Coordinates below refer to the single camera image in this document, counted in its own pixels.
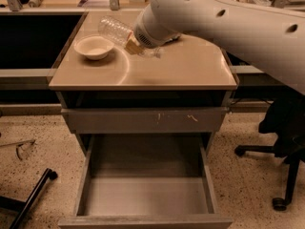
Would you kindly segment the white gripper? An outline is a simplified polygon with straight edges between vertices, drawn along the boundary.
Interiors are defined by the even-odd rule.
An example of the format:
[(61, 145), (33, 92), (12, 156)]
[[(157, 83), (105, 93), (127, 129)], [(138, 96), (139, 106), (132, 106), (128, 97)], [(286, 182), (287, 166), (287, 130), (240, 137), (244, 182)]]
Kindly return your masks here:
[(146, 48), (160, 47), (180, 36), (178, 32), (170, 31), (156, 19), (151, 8), (145, 8), (138, 16), (133, 27), (134, 37), (130, 37), (124, 49), (131, 55), (141, 54)]

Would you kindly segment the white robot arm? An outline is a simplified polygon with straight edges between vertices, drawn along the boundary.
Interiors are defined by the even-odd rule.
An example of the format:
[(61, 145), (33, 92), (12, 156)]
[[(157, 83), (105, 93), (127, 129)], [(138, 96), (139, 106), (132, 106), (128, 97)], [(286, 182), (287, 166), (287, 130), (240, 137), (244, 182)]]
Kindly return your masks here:
[(178, 34), (205, 39), (305, 94), (305, 14), (232, 0), (151, 0), (133, 33), (146, 48)]

